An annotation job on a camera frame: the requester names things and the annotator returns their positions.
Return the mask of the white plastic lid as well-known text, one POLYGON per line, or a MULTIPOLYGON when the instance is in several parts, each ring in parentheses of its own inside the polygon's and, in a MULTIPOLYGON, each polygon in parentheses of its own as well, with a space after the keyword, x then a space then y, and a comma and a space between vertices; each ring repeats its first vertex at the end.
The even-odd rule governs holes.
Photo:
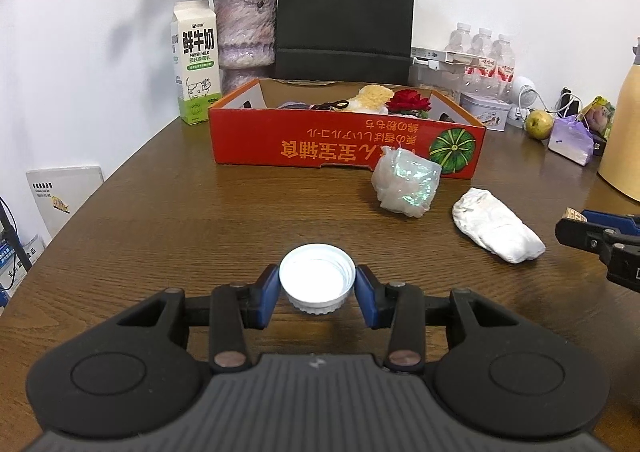
POLYGON ((278 275, 296 309, 324 316, 346 302, 355 284, 356 264, 336 246, 312 243, 288 252, 279 264, 278 275))

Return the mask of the red fabric rose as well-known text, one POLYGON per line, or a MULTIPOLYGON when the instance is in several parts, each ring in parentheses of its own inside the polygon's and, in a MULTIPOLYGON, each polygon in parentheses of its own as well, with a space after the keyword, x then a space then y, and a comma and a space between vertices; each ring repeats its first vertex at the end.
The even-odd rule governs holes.
POLYGON ((399 89, 386 102, 386 108, 390 114, 427 118, 428 112, 431 111, 431 102, 418 90, 399 89))

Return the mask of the yellow white plush toy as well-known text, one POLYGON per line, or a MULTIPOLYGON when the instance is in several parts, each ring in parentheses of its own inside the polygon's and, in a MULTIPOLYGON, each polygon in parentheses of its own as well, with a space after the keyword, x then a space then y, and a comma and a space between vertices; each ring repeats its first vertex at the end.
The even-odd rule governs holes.
POLYGON ((347 112, 387 115, 387 103, 394 96, 395 91, 382 85, 370 84, 363 86, 356 94, 347 100, 347 112))

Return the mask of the lavender woven drawstring bag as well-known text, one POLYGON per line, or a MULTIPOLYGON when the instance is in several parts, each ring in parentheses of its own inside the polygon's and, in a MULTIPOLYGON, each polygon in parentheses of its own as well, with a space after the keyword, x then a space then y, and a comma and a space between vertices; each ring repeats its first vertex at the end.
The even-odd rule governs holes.
POLYGON ((310 110, 312 104, 299 101, 286 101, 277 107, 278 110, 310 110))

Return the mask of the yellow thermos jug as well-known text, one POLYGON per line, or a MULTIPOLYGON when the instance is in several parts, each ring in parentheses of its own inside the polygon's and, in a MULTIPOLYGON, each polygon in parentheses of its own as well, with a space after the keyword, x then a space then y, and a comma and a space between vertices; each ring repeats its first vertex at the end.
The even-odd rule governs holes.
POLYGON ((632 200, 640 198, 640 51, 634 47, 634 63, 618 96, 612 129, 598 174, 632 200))

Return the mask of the snack packet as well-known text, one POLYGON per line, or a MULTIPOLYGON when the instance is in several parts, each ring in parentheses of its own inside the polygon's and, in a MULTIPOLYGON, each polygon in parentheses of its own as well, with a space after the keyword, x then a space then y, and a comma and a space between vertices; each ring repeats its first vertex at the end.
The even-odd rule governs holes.
POLYGON ((608 99, 595 97, 580 111, 580 116, 586 121, 593 134, 607 139, 613 125, 615 108, 608 99))

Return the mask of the green apple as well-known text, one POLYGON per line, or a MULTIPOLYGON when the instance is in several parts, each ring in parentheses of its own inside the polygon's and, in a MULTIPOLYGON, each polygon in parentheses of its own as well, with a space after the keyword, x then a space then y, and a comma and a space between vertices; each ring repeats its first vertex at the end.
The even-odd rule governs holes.
POLYGON ((544 110, 533 110, 525 120, 524 129, 529 138, 542 141, 550 137, 554 125, 553 116, 544 110))

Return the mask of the white tin box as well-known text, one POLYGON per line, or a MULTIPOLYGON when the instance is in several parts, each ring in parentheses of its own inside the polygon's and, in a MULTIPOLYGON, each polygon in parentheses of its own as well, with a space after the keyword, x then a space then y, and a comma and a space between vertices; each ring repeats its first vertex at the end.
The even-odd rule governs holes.
POLYGON ((505 131, 511 105, 480 94, 460 94, 460 106, 477 118, 488 130, 505 131))

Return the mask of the water bottle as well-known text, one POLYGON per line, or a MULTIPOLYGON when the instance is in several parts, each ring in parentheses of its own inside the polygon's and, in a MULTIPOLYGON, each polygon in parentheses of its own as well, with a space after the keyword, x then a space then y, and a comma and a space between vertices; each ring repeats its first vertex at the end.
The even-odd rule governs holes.
POLYGON ((457 28, 450 34, 446 50, 457 53, 467 53, 472 46, 471 27, 469 24, 458 23, 457 28))
POLYGON ((507 34, 500 34, 492 44, 490 57, 496 62, 496 79, 501 85, 509 85, 513 80, 515 68, 512 38, 507 34))
MULTIPOLYGON (((472 38, 469 54, 478 56, 482 59, 487 59, 491 52, 491 30, 481 27, 478 33, 472 38)), ((480 76, 487 76, 491 69, 491 63, 482 63, 480 66, 470 68, 470 74, 477 74, 480 76)))

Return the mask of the water bottle middle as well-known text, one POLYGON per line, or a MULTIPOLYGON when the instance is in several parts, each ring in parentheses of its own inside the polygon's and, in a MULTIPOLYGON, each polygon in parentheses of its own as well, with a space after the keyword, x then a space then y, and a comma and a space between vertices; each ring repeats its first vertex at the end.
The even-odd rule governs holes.
MULTIPOLYGON (((491 30, 481 27, 478 33, 472 38, 469 54, 478 56, 482 59, 487 59, 491 52, 491 30)), ((487 76, 491 69, 491 63, 482 63, 480 66, 470 68, 470 74, 477 74, 480 76, 487 76)))

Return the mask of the blue paper bag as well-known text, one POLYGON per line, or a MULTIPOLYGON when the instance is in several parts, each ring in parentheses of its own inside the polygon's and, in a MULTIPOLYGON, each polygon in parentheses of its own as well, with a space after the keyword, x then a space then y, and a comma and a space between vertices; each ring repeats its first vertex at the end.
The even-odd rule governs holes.
MULTIPOLYGON (((31 264, 34 264, 42 255, 46 246, 40 235, 35 235, 25 246, 24 251, 29 258, 31 264)), ((6 244, 1 244, 1 288, 0 288, 0 307, 5 309, 9 301, 22 284, 27 274, 27 270, 23 266, 14 250, 6 244)))

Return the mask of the white flat box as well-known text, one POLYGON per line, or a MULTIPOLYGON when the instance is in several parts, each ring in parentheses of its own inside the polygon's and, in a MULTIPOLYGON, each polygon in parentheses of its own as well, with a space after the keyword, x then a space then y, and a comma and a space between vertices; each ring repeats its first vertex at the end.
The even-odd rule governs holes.
POLYGON ((436 61, 462 65, 474 65, 482 60, 480 56, 474 56, 474 54, 465 52, 442 51, 420 47, 412 47, 411 55, 415 59, 423 61, 436 61))

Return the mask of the white green milk carton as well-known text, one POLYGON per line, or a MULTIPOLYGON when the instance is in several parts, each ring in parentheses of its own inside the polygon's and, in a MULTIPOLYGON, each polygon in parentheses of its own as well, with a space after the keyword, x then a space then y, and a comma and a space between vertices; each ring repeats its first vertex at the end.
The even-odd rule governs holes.
POLYGON ((187 125, 207 122, 222 96, 215 11, 208 0, 180 1, 170 26, 180 117, 187 125))

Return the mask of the black paper shopping bag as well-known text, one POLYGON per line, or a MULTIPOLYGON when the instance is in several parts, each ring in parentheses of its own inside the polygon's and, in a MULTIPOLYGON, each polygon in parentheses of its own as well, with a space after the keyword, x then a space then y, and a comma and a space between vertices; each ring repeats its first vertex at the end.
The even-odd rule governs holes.
POLYGON ((279 0, 273 76, 408 82, 414 0, 279 0))

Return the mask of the white panel on wall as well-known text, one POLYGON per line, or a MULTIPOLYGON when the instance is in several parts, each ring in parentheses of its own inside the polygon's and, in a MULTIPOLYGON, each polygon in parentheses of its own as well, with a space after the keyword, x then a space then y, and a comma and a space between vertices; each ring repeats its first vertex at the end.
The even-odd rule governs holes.
POLYGON ((26 179, 51 238, 104 183, 98 165, 34 169, 26 179))

